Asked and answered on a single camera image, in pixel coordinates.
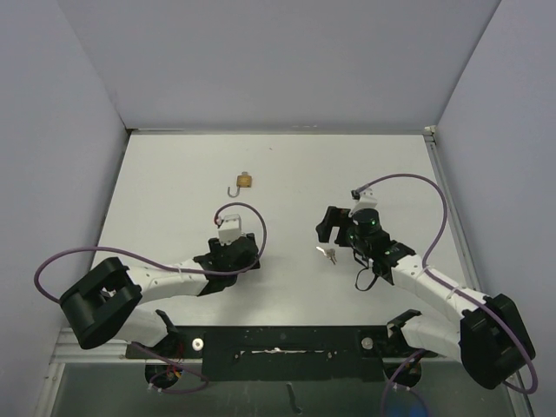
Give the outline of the small brass padlock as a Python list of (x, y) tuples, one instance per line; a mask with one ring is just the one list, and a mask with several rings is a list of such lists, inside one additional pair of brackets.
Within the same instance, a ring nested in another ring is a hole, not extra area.
[(228, 187), (227, 195), (230, 198), (236, 198), (242, 189), (249, 189), (252, 187), (253, 178), (247, 171), (241, 172), (236, 177), (235, 188)]

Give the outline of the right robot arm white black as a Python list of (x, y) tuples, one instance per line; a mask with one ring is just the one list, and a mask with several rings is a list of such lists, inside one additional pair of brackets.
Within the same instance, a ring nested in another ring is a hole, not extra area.
[(387, 323), (387, 344), (398, 355), (412, 349), (445, 356), (463, 365), (487, 389), (531, 364), (535, 350), (516, 304), (489, 296), (428, 266), (412, 248), (392, 239), (374, 208), (353, 211), (330, 206), (315, 231), (321, 243), (350, 248), (375, 280), (406, 290), (442, 315), (441, 321), (409, 309)]

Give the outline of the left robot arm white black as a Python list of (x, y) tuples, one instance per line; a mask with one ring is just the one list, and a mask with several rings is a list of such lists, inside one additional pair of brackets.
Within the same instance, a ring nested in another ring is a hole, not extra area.
[(92, 349), (119, 339), (137, 341), (159, 357), (172, 354), (177, 343), (173, 323), (162, 310), (142, 304), (219, 293), (236, 283), (239, 270), (260, 267), (252, 233), (229, 245), (216, 238), (208, 244), (207, 254), (170, 270), (129, 268), (117, 257), (101, 261), (60, 297), (79, 346)]

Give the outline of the silver key bunch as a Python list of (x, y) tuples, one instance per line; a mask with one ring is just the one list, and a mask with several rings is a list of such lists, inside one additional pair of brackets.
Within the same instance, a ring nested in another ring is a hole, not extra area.
[(336, 260), (336, 251), (334, 248), (322, 248), (322, 247), (316, 247), (316, 249), (322, 253), (328, 260), (330, 260), (332, 262), (333, 265), (335, 265), (337, 263)]

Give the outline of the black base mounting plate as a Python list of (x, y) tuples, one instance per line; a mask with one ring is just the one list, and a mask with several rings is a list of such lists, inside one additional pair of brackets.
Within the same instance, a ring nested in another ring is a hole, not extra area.
[(384, 381), (414, 351), (383, 326), (178, 326), (126, 356), (146, 360), (150, 388), (192, 394), (218, 382)]

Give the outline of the aluminium right side rail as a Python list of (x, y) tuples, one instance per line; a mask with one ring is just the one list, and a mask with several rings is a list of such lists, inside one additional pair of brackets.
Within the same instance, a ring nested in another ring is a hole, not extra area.
[(435, 125), (426, 126), (423, 130), (423, 136), (425, 144), (427, 145), (427, 152), (433, 166), (434, 176), (447, 199), (448, 223), (455, 241), (458, 256), (460, 258), (460, 263), (463, 267), (466, 282), (473, 289), (481, 290), (480, 281), (478, 279), (473, 263), (473, 257), (467, 244), (467, 239), (465, 237), (465, 233), (462, 228), (460, 217), (455, 206), (450, 188), (448, 187), (447, 176), (441, 163), (435, 133)]

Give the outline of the aluminium rail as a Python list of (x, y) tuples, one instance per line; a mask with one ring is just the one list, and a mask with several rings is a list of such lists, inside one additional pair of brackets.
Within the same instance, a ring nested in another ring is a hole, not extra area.
[(127, 344), (123, 341), (108, 341), (100, 347), (82, 349), (74, 332), (62, 328), (57, 336), (50, 363), (119, 363), (126, 360)]
[(467, 244), (467, 239), (465, 237), (465, 233), (462, 228), (460, 217), (455, 206), (450, 188), (448, 187), (447, 176), (441, 163), (435, 133), (435, 125), (426, 126), (423, 130), (423, 136), (425, 144), (427, 145), (427, 152), (433, 166), (434, 176), (447, 199), (448, 223), (455, 241), (458, 256), (460, 258), (460, 263), (463, 267), (466, 282), (473, 289), (481, 290), (480, 281), (478, 279), (473, 263), (473, 257)]

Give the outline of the aluminium front rail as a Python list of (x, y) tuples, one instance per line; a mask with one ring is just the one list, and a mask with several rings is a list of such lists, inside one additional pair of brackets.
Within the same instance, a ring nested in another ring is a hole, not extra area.
[(62, 328), (57, 336), (50, 363), (119, 363), (126, 360), (127, 344), (123, 341), (108, 341), (100, 347), (82, 349), (74, 332)]

